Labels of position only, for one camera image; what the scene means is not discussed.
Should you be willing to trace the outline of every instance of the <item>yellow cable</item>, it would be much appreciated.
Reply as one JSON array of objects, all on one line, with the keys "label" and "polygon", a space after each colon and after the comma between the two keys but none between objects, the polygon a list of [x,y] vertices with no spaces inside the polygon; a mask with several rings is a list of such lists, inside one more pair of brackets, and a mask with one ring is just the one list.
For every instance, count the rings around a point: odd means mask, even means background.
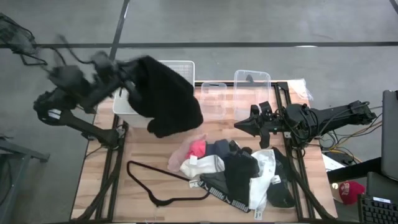
[{"label": "yellow cable", "polygon": [[349,156],[352,156],[354,159],[356,159],[358,162],[362,162],[362,160],[361,159],[358,159],[357,157],[355,157],[354,155],[350,155],[348,152],[346,153],[346,152],[344,152],[344,151],[337,151],[337,150],[329,150],[330,152],[337,152],[337,153],[342,153],[342,154],[347,154],[347,155],[349,155]]},{"label": "yellow cable", "polygon": [[366,130],[368,130],[369,128],[375,127],[375,126],[377,126],[378,124],[381,124],[381,123],[382,123],[382,121],[379,121],[379,122],[377,122],[376,124],[373,124],[372,126],[369,126],[369,127],[360,129],[359,131],[356,131],[356,132],[353,133],[352,135],[348,136],[344,141],[342,141],[342,142],[340,142],[339,144],[337,144],[337,145],[331,147],[329,150],[331,151],[331,150],[336,149],[337,147],[339,147],[339,146],[341,146],[342,144],[344,144],[347,140],[349,140],[349,139],[350,139],[351,137],[353,137],[354,135],[356,135],[356,134],[361,134],[361,133],[365,132]]}]

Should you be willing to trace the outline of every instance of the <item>black waistband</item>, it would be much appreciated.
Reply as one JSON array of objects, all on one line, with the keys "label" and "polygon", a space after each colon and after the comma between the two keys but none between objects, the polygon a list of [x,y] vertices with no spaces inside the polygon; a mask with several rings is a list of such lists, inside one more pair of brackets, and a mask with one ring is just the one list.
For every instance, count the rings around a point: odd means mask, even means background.
[{"label": "black waistband", "polygon": [[151,169],[151,170],[154,170],[154,171],[157,171],[157,172],[161,172],[163,174],[170,175],[172,177],[175,177],[175,178],[178,178],[178,179],[181,179],[181,180],[185,180],[187,182],[189,182],[190,179],[185,178],[185,177],[181,177],[181,176],[179,176],[177,174],[173,174],[173,173],[170,173],[170,172],[167,172],[167,171],[155,168],[155,167],[151,167],[151,166],[148,166],[148,165],[145,165],[145,164],[141,164],[139,162],[135,162],[135,161],[127,162],[127,174],[129,174],[129,176],[135,182],[137,182],[137,184],[139,184],[144,190],[147,191],[149,199],[151,200],[152,203],[154,203],[156,205],[156,207],[170,205],[172,202],[176,202],[176,201],[203,200],[203,199],[207,198],[209,196],[209,194],[210,194],[209,192],[207,192],[202,197],[170,198],[168,200],[159,200],[159,199],[155,198],[154,194],[152,193],[151,190],[149,190],[149,188],[147,188],[141,181],[139,181],[136,177],[134,177],[134,175],[131,174],[131,172],[130,172],[130,165],[131,164],[135,164],[137,166],[141,166],[141,167],[144,167],[144,168],[147,168],[147,169]]}]

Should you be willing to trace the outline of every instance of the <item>keyboard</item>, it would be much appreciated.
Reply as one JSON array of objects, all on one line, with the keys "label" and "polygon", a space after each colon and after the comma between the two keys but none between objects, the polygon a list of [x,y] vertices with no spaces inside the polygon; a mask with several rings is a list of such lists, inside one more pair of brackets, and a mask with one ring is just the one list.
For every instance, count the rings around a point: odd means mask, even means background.
[{"label": "keyboard", "polygon": [[358,195],[358,215],[361,223],[398,224],[398,205],[391,200]]}]

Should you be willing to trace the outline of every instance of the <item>red cap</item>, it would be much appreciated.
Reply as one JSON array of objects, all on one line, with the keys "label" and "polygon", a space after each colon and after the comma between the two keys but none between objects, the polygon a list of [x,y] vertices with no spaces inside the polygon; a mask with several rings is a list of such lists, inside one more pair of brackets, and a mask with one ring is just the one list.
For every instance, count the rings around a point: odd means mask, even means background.
[{"label": "red cap", "polygon": [[365,193],[365,187],[355,181],[346,181],[338,188],[341,200],[345,205],[354,204],[358,200],[358,195]]}]

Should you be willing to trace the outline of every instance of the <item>gray cloth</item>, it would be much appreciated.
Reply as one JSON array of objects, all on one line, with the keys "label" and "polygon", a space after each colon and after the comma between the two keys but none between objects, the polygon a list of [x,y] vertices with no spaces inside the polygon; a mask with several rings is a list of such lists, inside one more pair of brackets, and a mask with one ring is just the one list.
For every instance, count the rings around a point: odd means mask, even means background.
[{"label": "gray cloth", "polygon": [[202,174],[200,176],[201,180],[214,185],[218,190],[228,194],[228,188],[226,187],[226,179],[224,172],[216,172],[212,174]]},{"label": "gray cloth", "polygon": [[205,156],[217,155],[224,160],[229,153],[229,142],[226,139],[218,140],[214,144],[206,144]]}]

